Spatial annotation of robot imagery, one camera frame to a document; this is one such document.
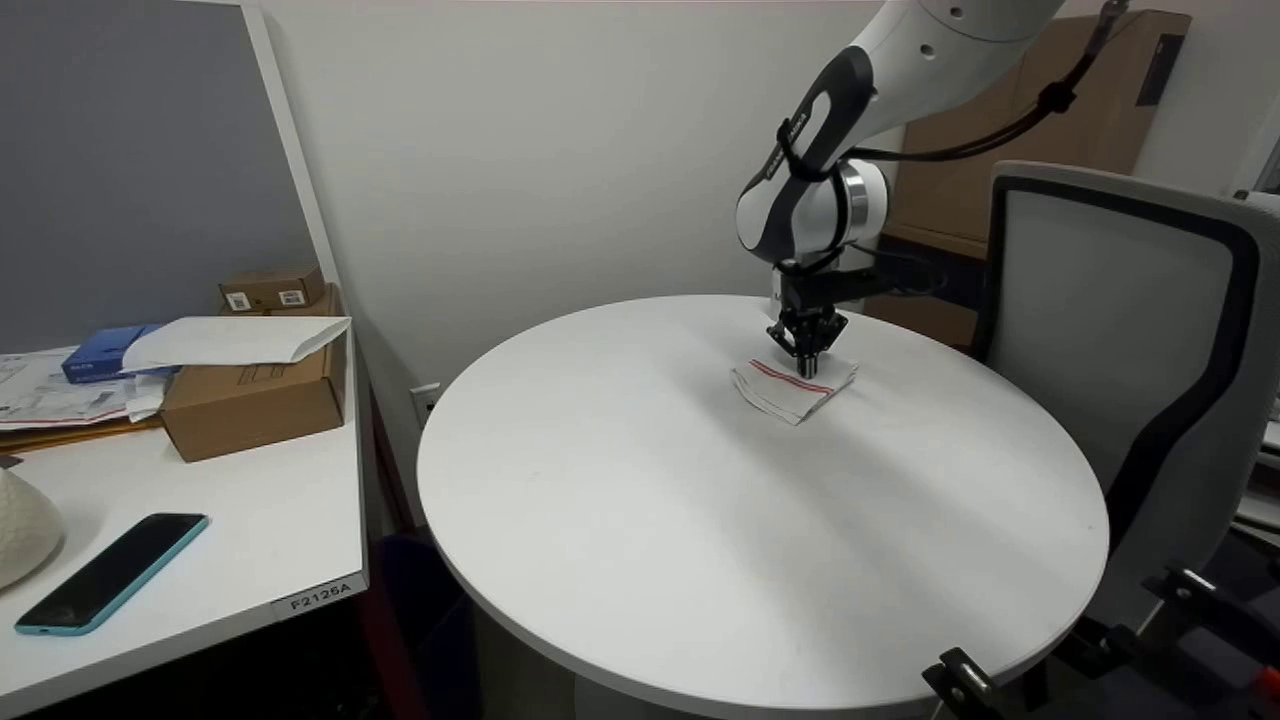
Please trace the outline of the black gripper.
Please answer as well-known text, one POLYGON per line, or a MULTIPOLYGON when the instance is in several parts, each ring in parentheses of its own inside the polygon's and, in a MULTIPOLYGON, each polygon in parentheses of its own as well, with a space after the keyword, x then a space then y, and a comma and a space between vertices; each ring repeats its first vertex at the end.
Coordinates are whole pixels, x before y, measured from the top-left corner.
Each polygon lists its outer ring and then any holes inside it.
POLYGON ((825 354, 844 334, 838 307, 844 299, 863 299, 875 288, 875 269, 839 272, 834 260, 807 269, 790 263, 777 272, 777 330, 769 330, 769 338, 798 361, 801 375, 816 375, 825 354))

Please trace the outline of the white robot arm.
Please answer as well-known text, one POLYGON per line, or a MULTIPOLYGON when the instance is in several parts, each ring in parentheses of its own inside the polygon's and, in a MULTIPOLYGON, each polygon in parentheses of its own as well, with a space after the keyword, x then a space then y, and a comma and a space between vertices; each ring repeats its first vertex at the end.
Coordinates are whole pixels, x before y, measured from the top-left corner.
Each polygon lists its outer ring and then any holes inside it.
POLYGON ((856 144, 948 114, 1000 82, 1065 0, 883 0, 777 128, 769 159, 737 199, 737 236, 783 282, 772 341, 801 375, 844 334, 807 288, 852 243, 883 230, 888 180, 856 144))

